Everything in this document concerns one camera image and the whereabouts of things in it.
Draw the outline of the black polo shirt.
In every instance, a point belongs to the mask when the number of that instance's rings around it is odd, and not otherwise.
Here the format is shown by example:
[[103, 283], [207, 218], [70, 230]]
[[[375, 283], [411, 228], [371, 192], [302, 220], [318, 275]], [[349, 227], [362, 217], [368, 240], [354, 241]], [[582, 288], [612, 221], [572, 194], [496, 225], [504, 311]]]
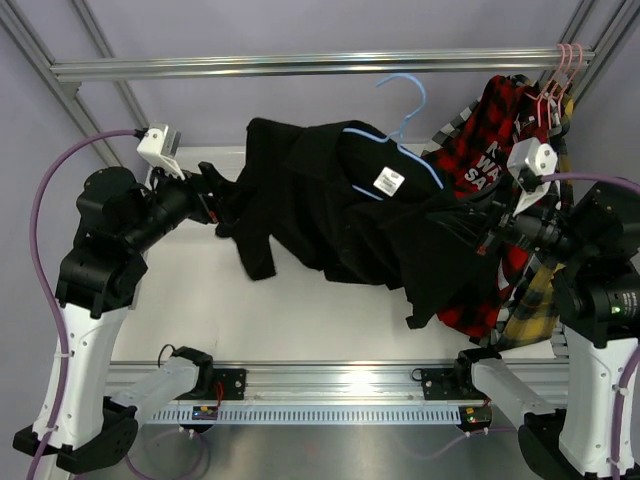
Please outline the black polo shirt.
[[275, 275], [278, 242], [329, 281], [403, 290], [412, 329], [438, 318], [480, 337], [496, 324], [500, 260], [477, 251], [478, 204], [364, 123], [251, 120], [244, 167], [224, 196], [221, 232], [255, 281]]

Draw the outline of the light blue wire hanger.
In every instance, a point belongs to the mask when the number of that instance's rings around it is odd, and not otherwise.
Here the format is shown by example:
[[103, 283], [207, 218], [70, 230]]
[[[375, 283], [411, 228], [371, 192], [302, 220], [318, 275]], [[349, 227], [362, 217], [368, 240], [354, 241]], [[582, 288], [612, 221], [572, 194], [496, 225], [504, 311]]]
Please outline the light blue wire hanger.
[[[342, 132], [344, 134], [353, 134], [353, 135], [360, 136], [362, 138], [368, 139], [369, 141], [372, 141], [377, 144], [386, 144], [389, 141], [393, 140], [395, 142], [396, 150], [401, 155], [404, 155], [405, 157], [409, 158], [410, 160], [413, 160], [414, 162], [420, 164], [423, 168], [425, 168], [429, 172], [430, 176], [432, 177], [437, 187], [440, 190], [443, 190], [445, 188], [445, 185], [441, 180], [441, 178], [439, 177], [439, 175], [436, 173], [435, 169], [429, 163], [423, 160], [421, 157], [419, 157], [418, 155], [413, 153], [411, 150], [408, 150], [403, 146], [404, 131], [407, 124], [425, 108], [427, 103], [427, 95], [426, 95], [426, 90], [424, 88], [423, 83], [419, 79], [417, 79], [415, 76], [409, 73], [395, 73], [378, 81], [376, 83], [376, 87], [380, 87], [398, 78], [409, 80], [418, 88], [420, 92], [420, 102], [413, 111], [409, 112], [404, 116], [404, 119], [402, 120], [400, 126], [396, 131], [391, 132], [386, 137], [378, 137], [368, 131], [358, 129], [358, 128], [351, 128], [351, 127], [344, 128]], [[403, 182], [404, 182], [404, 178], [398, 172], [392, 170], [390, 167], [384, 167], [381, 170], [380, 174], [374, 180], [373, 186], [379, 191], [381, 191], [382, 193], [384, 193], [387, 197], [391, 198], [395, 195], [397, 190], [402, 186]]]

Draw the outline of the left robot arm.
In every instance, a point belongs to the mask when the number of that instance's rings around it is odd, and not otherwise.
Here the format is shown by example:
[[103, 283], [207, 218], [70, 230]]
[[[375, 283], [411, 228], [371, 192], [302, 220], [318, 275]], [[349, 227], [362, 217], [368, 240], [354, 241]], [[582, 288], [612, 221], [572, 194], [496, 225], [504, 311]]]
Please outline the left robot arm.
[[134, 385], [105, 392], [115, 340], [148, 269], [145, 253], [186, 220], [223, 219], [224, 183], [207, 162], [181, 179], [154, 168], [151, 186], [123, 167], [86, 180], [52, 292], [59, 333], [46, 400], [39, 418], [15, 434], [15, 449], [34, 460], [51, 455], [59, 470], [82, 475], [123, 460], [140, 428], [176, 399], [242, 397], [209, 354], [189, 347]]

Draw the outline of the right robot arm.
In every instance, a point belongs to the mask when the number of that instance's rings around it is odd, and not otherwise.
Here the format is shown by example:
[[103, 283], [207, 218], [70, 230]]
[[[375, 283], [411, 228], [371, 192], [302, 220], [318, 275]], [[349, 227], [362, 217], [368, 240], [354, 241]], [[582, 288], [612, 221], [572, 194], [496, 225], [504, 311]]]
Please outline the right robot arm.
[[509, 419], [529, 468], [542, 479], [636, 479], [631, 412], [639, 368], [639, 187], [591, 176], [569, 212], [508, 213], [489, 239], [539, 249], [563, 264], [553, 294], [569, 350], [567, 405], [557, 409], [493, 349], [459, 353], [452, 383], [481, 393]]

